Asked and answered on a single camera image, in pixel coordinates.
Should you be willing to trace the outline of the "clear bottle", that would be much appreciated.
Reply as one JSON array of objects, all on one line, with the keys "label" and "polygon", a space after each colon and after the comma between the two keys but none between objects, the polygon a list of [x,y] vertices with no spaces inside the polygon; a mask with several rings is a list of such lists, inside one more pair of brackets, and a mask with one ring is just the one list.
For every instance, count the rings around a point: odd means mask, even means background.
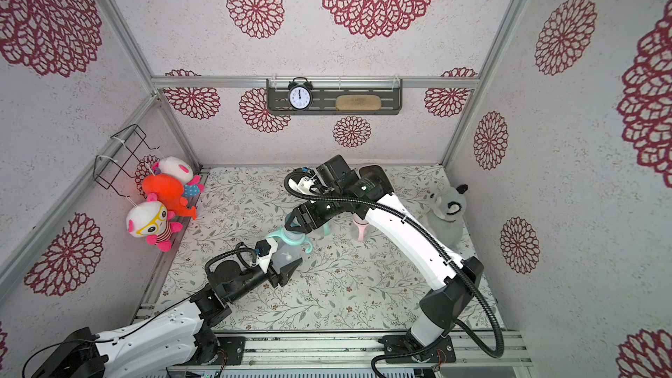
[{"label": "clear bottle", "polygon": [[283,239],[278,239],[278,248],[271,257],[273,269],[280,273],[283,267],[301,259],[302,247],[303,244],[291,245]]}]

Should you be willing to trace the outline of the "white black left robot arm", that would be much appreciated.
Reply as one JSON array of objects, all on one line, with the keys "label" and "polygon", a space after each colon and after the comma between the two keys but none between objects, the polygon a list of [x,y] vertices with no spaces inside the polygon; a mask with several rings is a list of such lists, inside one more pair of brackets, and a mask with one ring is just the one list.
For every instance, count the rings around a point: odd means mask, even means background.
[{"label": "white black left robot arm", "polygon": [[35,377],[142,377],[158,369],[215,360],[220,342],[212,328],[231,313],[230,305],[263,283],[287,285],[302,264],[298,258],[276,265],[251,248],[217,255],[205,265],[208,284],[158,315],[117,330],[92,334],[83,327],[49,346],[51,354]]}]

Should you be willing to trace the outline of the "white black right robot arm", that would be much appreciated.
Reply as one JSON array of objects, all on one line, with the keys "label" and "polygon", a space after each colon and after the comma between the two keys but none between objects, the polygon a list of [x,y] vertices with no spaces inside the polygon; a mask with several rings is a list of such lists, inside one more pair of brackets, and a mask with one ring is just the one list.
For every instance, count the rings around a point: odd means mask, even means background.
[{"label": "white black right robot arm", "polygon": [[441,243],[404,206],[381,166],[358,170],[337,155],[321,166],[297,168],[283,187],[303,202],[285,223],[292,232],[310,233],[344,213],[358,215],[383,233],[416,267],[430,290],[409,329],[409,345],[425,348],[458,323],[465,307],[477,300],[488,319],[497,319],[479,290],[483,265]]}]

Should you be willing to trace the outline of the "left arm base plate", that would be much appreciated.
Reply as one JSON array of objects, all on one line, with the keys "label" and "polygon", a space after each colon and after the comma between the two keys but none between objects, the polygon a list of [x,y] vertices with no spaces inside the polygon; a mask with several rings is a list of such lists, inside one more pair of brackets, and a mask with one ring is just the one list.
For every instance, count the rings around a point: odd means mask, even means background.
[{"label": "left arm base plate", "polygon": [[243,336],[220,336],[214,353],[206,365],[238,366],[242,363],[247,339]]}]

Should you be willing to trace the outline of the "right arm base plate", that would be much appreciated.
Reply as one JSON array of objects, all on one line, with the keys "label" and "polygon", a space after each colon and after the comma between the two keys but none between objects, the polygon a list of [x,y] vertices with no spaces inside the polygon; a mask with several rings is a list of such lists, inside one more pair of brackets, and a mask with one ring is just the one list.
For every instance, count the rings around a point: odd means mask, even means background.
[{"label": "right arm base plate", "polygon": [[387,363],[454,363],[457,360],[453,342],[442,334],[426,345],[418,343],[411,334],[388,334],[378,342],[383,345],[383,360]]}]

